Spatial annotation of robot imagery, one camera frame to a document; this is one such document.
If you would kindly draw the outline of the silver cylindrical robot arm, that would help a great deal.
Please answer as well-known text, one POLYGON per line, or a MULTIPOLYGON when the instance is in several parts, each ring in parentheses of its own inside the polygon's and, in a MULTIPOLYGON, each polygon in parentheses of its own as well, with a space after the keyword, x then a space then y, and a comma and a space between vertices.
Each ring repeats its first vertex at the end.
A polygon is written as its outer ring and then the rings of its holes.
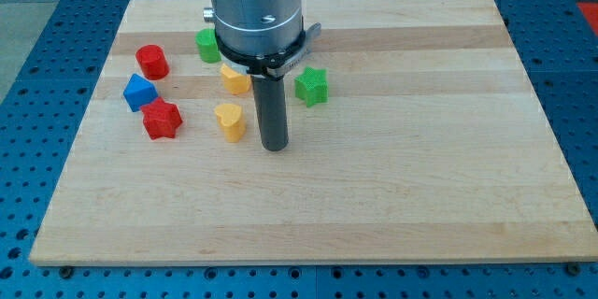
POLYGON ((303 32, 301 0, 210 0, 204 21, 215 25, 220 41, 244 55, 287 49, 303 32))

